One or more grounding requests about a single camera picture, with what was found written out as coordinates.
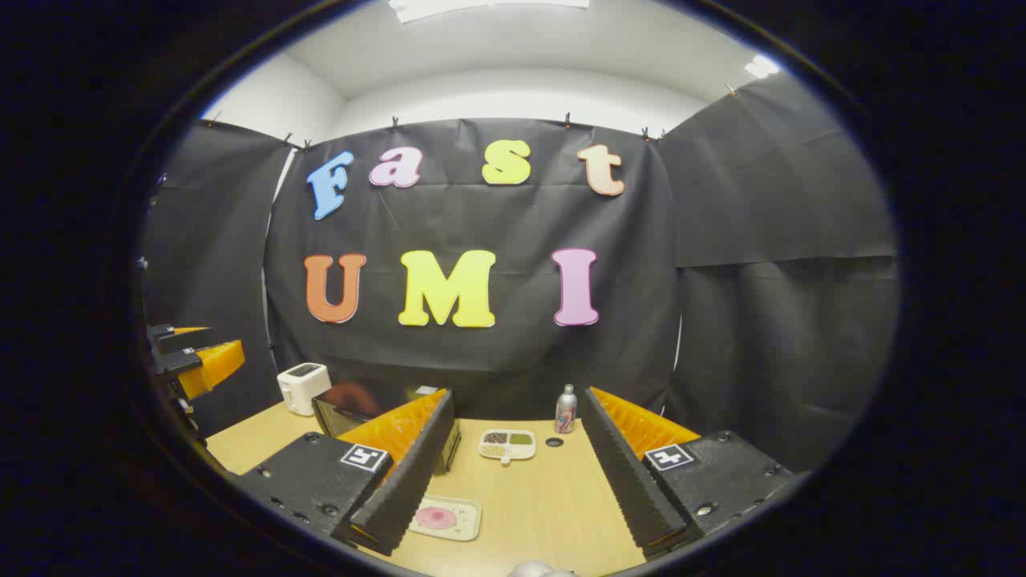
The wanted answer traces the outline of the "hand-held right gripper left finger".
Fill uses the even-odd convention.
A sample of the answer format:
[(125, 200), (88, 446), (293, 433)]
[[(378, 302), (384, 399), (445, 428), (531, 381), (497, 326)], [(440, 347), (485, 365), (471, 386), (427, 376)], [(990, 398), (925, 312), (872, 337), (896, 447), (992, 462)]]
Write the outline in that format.
[(440, 389), (342, 436), (305, 432), (236, 479), (301, 529), (391, 555), (453, 425), (453, 394)]

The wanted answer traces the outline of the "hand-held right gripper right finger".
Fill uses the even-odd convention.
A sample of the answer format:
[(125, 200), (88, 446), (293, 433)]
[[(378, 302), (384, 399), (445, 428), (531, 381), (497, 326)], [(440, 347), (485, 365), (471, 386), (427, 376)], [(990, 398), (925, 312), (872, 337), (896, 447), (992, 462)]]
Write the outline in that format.
[(596, 387), (580, 395), (580, 416), (646, 559), (721, 532), (794, 483), (792, 471), (739, 434), (696, 434)]

